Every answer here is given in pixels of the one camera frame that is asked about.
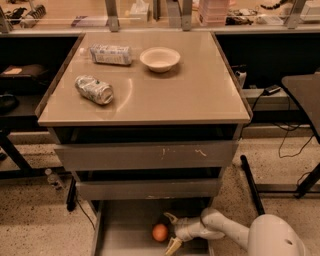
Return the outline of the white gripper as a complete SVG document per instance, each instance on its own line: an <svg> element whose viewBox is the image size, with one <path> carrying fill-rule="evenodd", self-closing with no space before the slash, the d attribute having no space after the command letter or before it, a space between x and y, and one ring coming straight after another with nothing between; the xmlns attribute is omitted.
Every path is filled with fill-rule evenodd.
<svg viewBox="0 0 320 256"><path fill-rule="evenodd" d="M164 215L169 219L170 223L174 225L174 232L177 236L169 240L165 256L173 256L181 247L182 241L187 242L194 238L204 237L205 226L201 223L199 217L185 217L178 220L175 215L169 212L164 212Z"/></svg>

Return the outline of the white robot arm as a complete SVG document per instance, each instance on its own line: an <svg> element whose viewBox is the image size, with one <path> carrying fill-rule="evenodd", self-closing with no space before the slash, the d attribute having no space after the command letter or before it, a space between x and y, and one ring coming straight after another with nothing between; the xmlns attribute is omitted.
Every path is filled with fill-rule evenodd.
<svg viewBox="0 0 320 256"><path fill-rule="evenodd" d="M229 237L248 256L311 256L309 249L294 229L283 219L263 214L250 227L243 226L214 208L205 208L199 217L177 218L164 215L174 226L175 237L169 240L165 256L173 256L183 243L195 238L206 240Z"/></svg>

